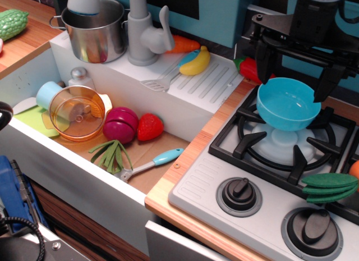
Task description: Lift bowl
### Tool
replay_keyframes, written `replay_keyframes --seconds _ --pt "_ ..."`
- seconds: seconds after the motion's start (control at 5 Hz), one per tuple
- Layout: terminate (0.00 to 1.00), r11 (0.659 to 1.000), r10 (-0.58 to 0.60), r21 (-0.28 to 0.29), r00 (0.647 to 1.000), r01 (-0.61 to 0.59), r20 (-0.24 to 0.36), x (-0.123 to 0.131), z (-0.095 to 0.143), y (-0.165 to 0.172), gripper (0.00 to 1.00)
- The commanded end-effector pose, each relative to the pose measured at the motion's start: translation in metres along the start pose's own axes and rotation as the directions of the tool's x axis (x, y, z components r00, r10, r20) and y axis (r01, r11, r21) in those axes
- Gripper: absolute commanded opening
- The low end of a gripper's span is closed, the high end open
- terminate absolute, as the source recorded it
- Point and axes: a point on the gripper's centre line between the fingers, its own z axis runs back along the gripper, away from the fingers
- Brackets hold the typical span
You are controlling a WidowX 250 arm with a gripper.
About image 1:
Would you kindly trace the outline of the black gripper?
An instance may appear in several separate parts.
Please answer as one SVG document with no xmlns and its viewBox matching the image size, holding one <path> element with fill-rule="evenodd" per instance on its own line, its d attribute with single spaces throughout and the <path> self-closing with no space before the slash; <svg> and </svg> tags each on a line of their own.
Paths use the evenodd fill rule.
<svg viewBox="0 0 359 261">
<path fill-rule="evenodd" d="M 326 100 L 342 76 L 358 74 L 358 38 L 345 33 L 336 15 L 345 16 L 346 0 L 297 0 L 290 15 L 257 14 L 252 17 L 251 42 L 256 47 L 257 76 L 266 84 L 274 73 L 277 55 L 282 54 L 323 68 L 314 102 Z"/>
</svg>

